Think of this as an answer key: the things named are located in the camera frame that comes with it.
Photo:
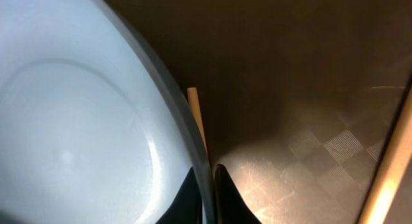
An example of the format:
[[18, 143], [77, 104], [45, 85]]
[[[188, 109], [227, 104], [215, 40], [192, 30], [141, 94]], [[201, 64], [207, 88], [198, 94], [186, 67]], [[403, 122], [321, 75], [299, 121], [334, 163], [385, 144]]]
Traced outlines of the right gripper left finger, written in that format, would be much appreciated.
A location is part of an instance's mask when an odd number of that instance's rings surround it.
[[189, 169], [171, 206], [156, 224], [202, 224], [202, 200], [193, 168]]

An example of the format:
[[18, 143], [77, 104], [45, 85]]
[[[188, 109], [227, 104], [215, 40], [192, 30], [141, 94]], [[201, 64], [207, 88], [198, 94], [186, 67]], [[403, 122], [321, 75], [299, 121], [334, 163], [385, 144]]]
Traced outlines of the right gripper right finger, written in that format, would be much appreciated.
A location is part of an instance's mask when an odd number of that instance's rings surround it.
[[222, 224], [260, 224], [243, 201], [227, 168], [223, 164], [216, 166], [214, 174], [216, 208], [218, 223]]

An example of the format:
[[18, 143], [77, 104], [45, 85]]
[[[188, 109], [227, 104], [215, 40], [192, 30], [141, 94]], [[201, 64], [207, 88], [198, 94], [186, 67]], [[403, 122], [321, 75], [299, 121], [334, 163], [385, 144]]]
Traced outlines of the dark blue plate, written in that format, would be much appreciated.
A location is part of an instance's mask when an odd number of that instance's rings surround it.
[[211, 168], [186, 98], [104, 0], [1, 0], [1, 222], [156, 223]]

